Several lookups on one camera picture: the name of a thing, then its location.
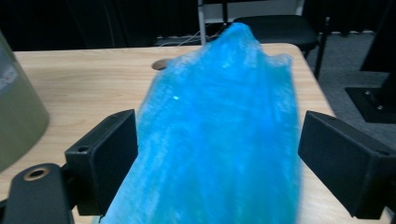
black chair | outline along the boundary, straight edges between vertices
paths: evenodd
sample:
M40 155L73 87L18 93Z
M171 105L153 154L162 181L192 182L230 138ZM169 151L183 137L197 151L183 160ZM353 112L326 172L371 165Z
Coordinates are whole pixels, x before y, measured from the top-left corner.
M311 49L316 46L318 57L315 65L314 75L318 79L321 61L323 58L329 29L329 0L305 0L303 15L269 15L237 18L233 22L241 22L248 25L253 35L261 43L289 43L300 48L305 58ZM309 20L305 15L307 10L315 10L315 20Z

bolt hole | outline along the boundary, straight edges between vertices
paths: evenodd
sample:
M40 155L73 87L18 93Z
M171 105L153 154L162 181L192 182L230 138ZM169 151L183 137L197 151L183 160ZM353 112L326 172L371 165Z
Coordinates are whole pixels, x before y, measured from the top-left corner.
M90 148L89 147L79 147L78 149L77 149L77 151L78 152L86 152L86 151L88 151Z
M33 181L46 176L50 172L47 167L39 167L24 175L23 179L26 181Z

small round object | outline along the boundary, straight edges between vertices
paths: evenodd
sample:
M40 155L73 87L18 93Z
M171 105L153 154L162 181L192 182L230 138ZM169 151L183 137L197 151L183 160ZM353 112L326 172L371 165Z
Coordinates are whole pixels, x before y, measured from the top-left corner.
M168 63L168 61L170 61L171 59L160 59L157 62L154 62L151 65L151 68L157 71L161 71L163 69L166 68L166 64Z

chair seat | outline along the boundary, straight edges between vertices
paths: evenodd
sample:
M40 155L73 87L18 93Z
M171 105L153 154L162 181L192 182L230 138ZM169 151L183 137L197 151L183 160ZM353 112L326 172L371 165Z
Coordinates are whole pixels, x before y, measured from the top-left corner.
M301 51L314 49L318 36L308 21L298 15L256 16L235 19L250 27L260 43L289 43Z

gray carpet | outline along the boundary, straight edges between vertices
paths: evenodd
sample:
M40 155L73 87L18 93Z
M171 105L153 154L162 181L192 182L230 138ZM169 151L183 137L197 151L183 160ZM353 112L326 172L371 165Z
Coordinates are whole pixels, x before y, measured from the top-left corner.
M345 91L345 87L380 87L387 77L385 73L360 71L374 37L330 35L318 82L337 118L396 150L396 124L365 122ZM316 55L313 50L307 58L311 68Z

